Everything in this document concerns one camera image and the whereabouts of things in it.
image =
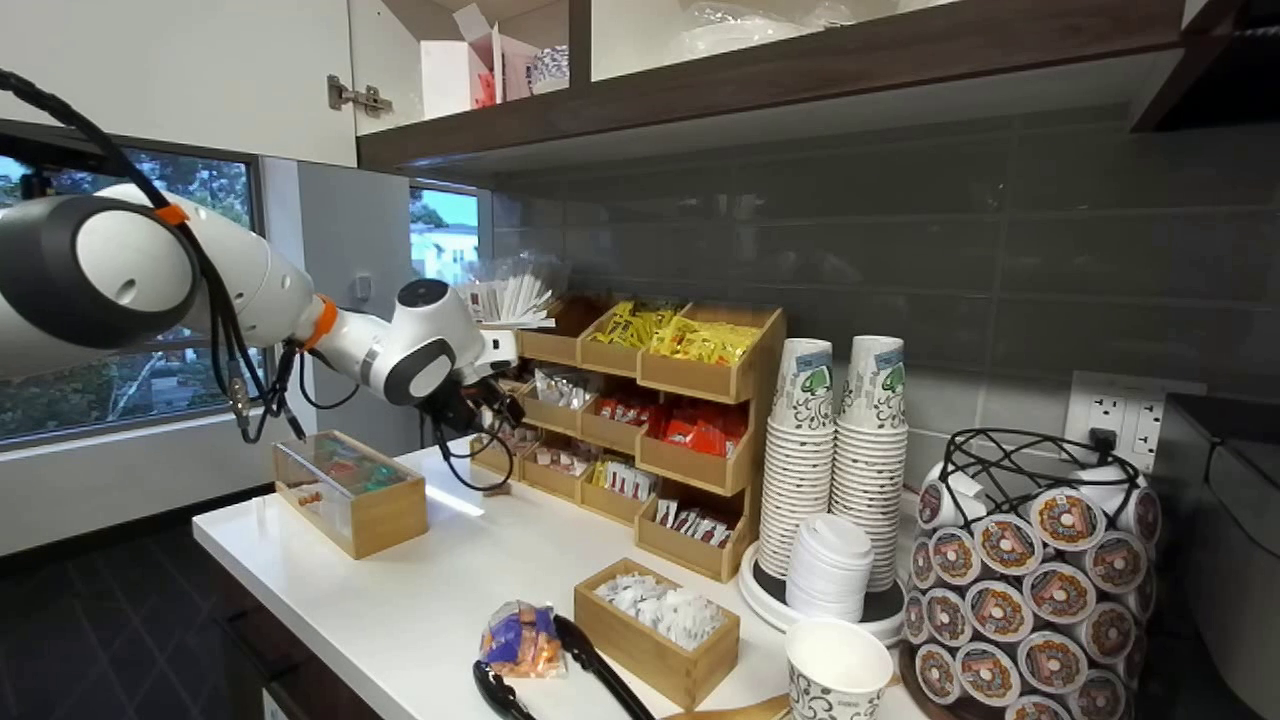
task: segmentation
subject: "gray tile backsplash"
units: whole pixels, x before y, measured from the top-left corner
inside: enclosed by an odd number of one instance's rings
[[[1070,368],[1280,398],[1280,125],[1087,108],[498,177],[495,253],[591,293],[779,303],[908,339],[913,472],[966,425],[1058,431]]]

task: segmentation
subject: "window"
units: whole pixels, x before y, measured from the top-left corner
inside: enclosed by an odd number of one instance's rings
[[[469,189],[438,189],[438,184],[413,189],[407,259],[413,259],[413,276],[431,276],[450,289],[475,279],[478,194]]]
[[[131,159],[177,194],[259,227],[256,159],[188,146],[131,146]],[[20,200],[29,168],[0,157],[0,209]],[[94,190],[121,177],[55,172],[61,194]],[[208,346],[193,326],[173,326],[144,346],[53,377],[0,381],[0,449],[162,425],[223,412],[208,370]]]

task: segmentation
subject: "counter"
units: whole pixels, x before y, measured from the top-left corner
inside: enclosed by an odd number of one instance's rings
[[[783,636],[730,583],[712,583],[637,547],[624,524],[514,485],[510,494],[461,487],[438,452],[400,457],[426,479],[426,535],[348,560],[279,494],[256,494],[193,519],[195,543],[237,574],[300,645],[309,645],[365,702],[388,720],[485,720],[471,661],[503,598],[535,598],[571,617],[571,583],[630,557],[738,617],[738,664],[702,709],[779,696]],[[681,709],[628,676],[656,716]],[[582,672],[518,684],[546,720],[624,720]],[[923,720],[901,684],[878,720]]]

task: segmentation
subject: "plate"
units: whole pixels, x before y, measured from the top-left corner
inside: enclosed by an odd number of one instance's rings
[[[745,552],[745,563],[734,570],[734,590],[745,595],[745,602],[771,626],[786,632],[797,623],[797,612],[779,598],[783,588],[779,578],[771,578],[775,588],[763,588],[768,574],[756,563],[756,543]],[[878,645],[896,645],[903,632],[903,588],[888,588],[864,598],[868,620],[860,620],[860,626],[868,626]]]

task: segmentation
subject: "white robotic arm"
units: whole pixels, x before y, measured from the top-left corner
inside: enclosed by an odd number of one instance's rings
[[[256,233],[173,200],[227,282],[250,346],[302,343],[388,402],[424,402],[450,370],[485,377],[485,335],[455,293],[413,279],[392,319],[344,311]],[[148,200],[43,194],[0,212],[0,377],[83,365],[162,326],[208,326],[199,267]]]

